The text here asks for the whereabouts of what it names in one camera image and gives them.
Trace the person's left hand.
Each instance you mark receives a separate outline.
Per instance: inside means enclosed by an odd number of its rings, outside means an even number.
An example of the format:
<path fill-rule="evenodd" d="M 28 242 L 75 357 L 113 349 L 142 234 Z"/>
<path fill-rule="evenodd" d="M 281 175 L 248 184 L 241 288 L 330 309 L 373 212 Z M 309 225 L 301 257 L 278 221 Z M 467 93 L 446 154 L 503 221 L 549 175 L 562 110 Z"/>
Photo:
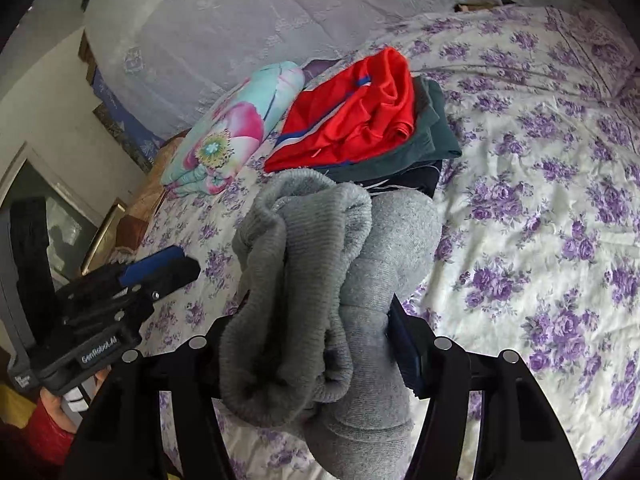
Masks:
<path fill-rule="evenodd" d="M 104 368 L 103 370 L 99 370 L 93 376 L 93 386 L 92 392 L 93 399 L 99 391 L 99 388 L 104 383 L 104 380 L 107 378 L 107 375 L 110 374 L 111 367 Z M 68 416 L 66 411 L 63 410 L 63 400 L 59 396 L 55 396 L 50 393 L 46 388 L 41 388 L 39 391 L 40 400 L 43 407 L 46 409 L 48 415 L 52 418 L 52 420 L 64 431 L 69 432 L 70 434 L 76 434 L 78 429 L 78 422 L 80 422 L 80 418 L 78 415 L 74 415 L 73 417 Z"/>

